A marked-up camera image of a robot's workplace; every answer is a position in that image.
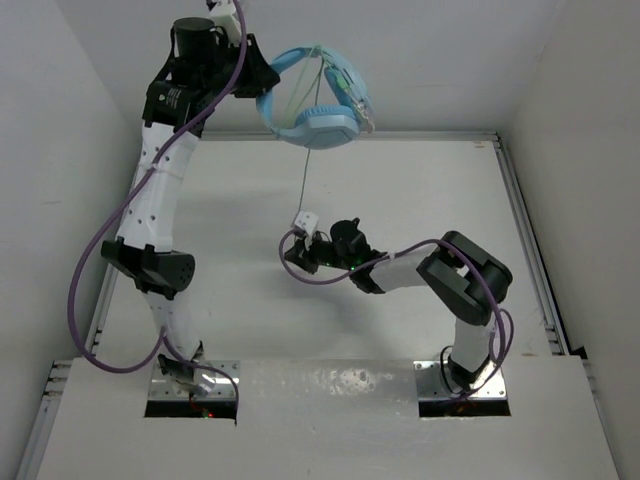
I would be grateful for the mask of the light blue headphones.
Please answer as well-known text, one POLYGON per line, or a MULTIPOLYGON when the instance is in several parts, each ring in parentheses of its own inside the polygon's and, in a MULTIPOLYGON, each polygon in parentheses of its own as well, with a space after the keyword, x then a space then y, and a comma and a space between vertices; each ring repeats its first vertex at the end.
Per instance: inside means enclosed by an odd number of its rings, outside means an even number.
POLYGON ((281 74, 302 60, 319 58, 322 74, 337 102, 314 105, 296 114, 293 125, 274 122, 274 94, 268 90, 256 99, 256 110, 275 138, 308 150, 328 150, 346 145, 375 129, 374 109, 368 88, 355 67, 338 51, 308 45, 276 56, 270 67, 281 74))

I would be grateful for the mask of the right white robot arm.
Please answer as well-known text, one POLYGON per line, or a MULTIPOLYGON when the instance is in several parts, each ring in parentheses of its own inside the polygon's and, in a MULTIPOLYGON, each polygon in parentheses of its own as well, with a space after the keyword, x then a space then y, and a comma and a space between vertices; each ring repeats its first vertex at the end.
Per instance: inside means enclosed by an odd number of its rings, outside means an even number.
POLYGON ((357 219, 340 220, 327 234, 317 223, 315 215, 299 213, 279 243, 289 275, 317 285, 319 268, 338 269, 341 279, 371 295, 427 287, 455 318, 453 343, 440 358, 445 387, 465 398, 480 390, 480 376, 497 374, 514 335, 513 318, 501 306, 513 275, 501 261, 455 230, 393 252, 374 249, 357 219))

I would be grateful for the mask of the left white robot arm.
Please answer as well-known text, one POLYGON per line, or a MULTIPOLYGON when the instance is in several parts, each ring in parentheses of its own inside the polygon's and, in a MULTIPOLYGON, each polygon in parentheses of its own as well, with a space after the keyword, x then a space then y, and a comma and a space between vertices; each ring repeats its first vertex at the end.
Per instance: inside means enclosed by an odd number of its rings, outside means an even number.
POLYGON ((205 122, 220 101, 228 94, 256 98, 280 77, 233 13, 178 19, 170 40, 167 60, 146 91, 134 187, 101 256, 144 296, 166 350, 157 357, 162 374, 191 395, 206 396, 223 374, 205 367, 188 307, 195 258, 174 248, 180 190, 205 122))

